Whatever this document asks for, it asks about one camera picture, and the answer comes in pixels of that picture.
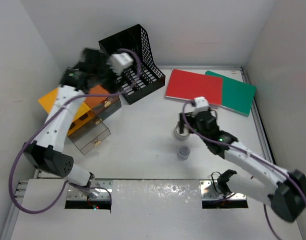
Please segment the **red notebook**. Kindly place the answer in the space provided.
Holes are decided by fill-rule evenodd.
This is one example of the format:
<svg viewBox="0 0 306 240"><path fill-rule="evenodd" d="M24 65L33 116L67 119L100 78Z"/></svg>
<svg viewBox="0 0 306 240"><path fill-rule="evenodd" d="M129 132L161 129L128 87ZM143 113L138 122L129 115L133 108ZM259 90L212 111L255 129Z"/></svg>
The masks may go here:
<svg viewBox="0 0 306 240"><path fill-rule="evenodd" d="M168 81L165 96L172 99L192 100L205 97L210 105L222 105L223 80L183 70L173 70Z"/></svg>

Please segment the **small clear jar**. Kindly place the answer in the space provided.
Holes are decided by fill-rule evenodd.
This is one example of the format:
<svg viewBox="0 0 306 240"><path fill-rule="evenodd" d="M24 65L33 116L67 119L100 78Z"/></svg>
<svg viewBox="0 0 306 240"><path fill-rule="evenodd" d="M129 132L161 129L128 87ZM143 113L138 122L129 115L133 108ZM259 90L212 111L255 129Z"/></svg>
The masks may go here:
<svg viewBox="0 0 306 240"><path fill-rule="evenodd" d="M181 161L185 161L189 158L190 153L191 153L190 147L184 145L178 148L177 157Z"/></svg>

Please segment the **green notebook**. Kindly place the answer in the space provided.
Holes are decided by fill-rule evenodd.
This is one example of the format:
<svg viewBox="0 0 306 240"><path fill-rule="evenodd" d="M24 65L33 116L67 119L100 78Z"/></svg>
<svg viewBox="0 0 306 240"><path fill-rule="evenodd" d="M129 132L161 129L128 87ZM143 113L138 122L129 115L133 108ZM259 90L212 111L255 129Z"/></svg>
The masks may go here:
<svg viewBox="0 0 306 240"><path fill-rule="evenodd" d="M222 106L228 110L249 116L256 87L221 74L207 71L207 76L222 79Z"/></svg>

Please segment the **clear brown small drawer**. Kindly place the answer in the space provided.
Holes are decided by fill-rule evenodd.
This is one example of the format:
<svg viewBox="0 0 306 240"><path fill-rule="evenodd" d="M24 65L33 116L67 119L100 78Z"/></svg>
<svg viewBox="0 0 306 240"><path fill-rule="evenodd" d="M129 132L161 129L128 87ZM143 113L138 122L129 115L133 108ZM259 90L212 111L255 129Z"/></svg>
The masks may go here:
<svg viewBox="0 0 306 240"><path fill-rule="evenodd" d="M109 128L97 118L83 125L68 138L83 155L86 155L110 134Z"/></svg>

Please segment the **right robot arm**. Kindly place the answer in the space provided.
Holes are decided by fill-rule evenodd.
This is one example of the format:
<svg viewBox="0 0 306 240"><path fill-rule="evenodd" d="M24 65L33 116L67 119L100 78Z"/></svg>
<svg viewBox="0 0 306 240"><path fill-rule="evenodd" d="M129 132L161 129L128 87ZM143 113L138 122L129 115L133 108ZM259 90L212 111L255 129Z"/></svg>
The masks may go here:
<svg viewBox="0 0 306 240"><path fill-rule="evenodd" d="M217 118L210 110L199 113L181 112L179 131L188 129L198 135L208 150L246 172L253 180L244 178L235 170L226 170L217 179L217 188L223 195L239 192L265 205L282 220L294 222L306 208L306 176L295 169L288 171L254 154L232 134L220 130Z"/></svg>

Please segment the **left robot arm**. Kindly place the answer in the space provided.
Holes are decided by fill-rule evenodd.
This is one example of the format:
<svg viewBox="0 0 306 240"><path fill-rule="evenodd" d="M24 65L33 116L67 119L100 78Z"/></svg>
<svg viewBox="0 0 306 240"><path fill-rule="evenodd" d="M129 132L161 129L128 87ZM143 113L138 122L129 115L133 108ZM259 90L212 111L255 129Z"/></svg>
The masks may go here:
<svg viewBox="0 0 306 240"><path fill-rule="evenodd" d="M22 152L39 170L57 175L76 188L89 191L94 175L62 153L71 124L87 98L112 98L119 92L118 76L133 64L125 52L108 55L85 48L81 61L65 70L44 125L28 140Z"/></svg>

